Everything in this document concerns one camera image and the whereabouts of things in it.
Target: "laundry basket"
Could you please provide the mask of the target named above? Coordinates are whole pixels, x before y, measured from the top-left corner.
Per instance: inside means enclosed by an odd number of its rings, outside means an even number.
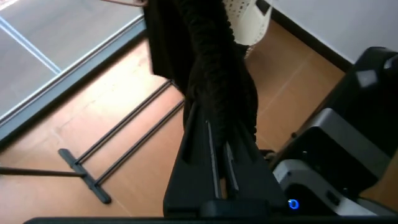
[[[271,19],[272,0],[223,0],[235,42],[249,46],[246,57],[265,36]]]

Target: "tile floor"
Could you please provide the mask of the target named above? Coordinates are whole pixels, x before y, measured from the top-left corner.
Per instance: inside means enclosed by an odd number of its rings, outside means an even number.
[[[278,150],[343,72],[275,22],[247,59],[260,108],[258,145]],[[143,41],[1,155],[5,166],[70,170],[61,147],[79,156],[165,80],[150,74]],[[86,163],[98,177],[182,99],[169,88]],[[183,134],[182,111],[145,143],[103,187],[103,205],[80,179],[0,177],[1,223],[47,216],[162,216],[162,200]]]

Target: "ruffled black fabric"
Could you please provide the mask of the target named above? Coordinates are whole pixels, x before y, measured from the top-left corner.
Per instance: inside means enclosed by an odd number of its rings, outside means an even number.
[[[212,117],[216,147],[239,120],[255,140],[257,90],[222,0],[151,0],[144,13],[152,68],[185,95],[184,124],[197,101]]]

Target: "metal pole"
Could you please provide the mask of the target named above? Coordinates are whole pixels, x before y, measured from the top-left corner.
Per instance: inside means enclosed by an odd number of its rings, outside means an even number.
[[[127,116],[125,116],[117,125],[115,125],[110,131],[108,131],[101,139],[94,143],[85,153],[83,153],[75,164],[84,162],[90,154],[97,151],[104,143],[108,142],[117,132],[119,132],[130,120],[137,116],[143,109],[145,109],[154,99],[162,94],[169,86],[170,81],[163,83],[158,89],[156,89],[151,95],[149,95],[143,102],[141,102],[134,110],[132,110]]]
[[[111,165],[95,182],[96,185],[102,184],[110,174],[116,171],[120,165],[122,165],[125,160],[136,152],[139,147],[144,144],[159,128],[163,126],[182,106],[184,101],[180,101],[177,105],[173,107],[158,123],[156,123],[148,132],[141,137],[138,142],[136,142],[129,150],[127,150],[114,164]]]
[[[84,177],[85,174],[77,172],[64,172],[54,170],[38,170],[38,169],[19,169],[10,167],[0,167],[2,175],[34,175],[34,176],[53,176],[53,177]]]

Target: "black metal bar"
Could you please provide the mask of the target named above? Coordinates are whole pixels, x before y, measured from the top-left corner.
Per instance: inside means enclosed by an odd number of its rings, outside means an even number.
[[[96,185],[102,184],[113,172],[115,172],[126,159],[134,154],[139,147],[144,144],[156,131],[163,126],[182,106],[183,100],[174,106],[158,123],[156,123],[148,132],[141,137],[129,150],[127,150],[114,164],[111,165],[95,182]]]
[[[150,94],[143,102],[141,102],[134,110],[132,110],[127,116],[125,116],[117,125],[115,125],[110,131],[108,131],[102,138],[94,143],[85,153],[83,153],[75,164],[84,162],[88,159],[92,153],[96,152],[103,144],[108,142],[116,133],[118,133],[130,120],[136,117],[143,109],[146,108],[152,101],[154,101],[160,94],[162,94],[171,84],[171,81],[163,83],[158,89]]]
[[[84,177],[86,174],[79,172],[64,172],[54,170],[20,169],[11,167],[0,167],[2,175],[35,175],[52,177]]]
[[[68,149],[60,149],[58,150],[58,153],[74,171],[84,174],[82,177],[83,181],[102,203],[107,204],[112,202],[111,197],[101,188],[101,186],[95,184],[95,179],[87,172],[87,170],[81,164],[75,164],[76,159]]]

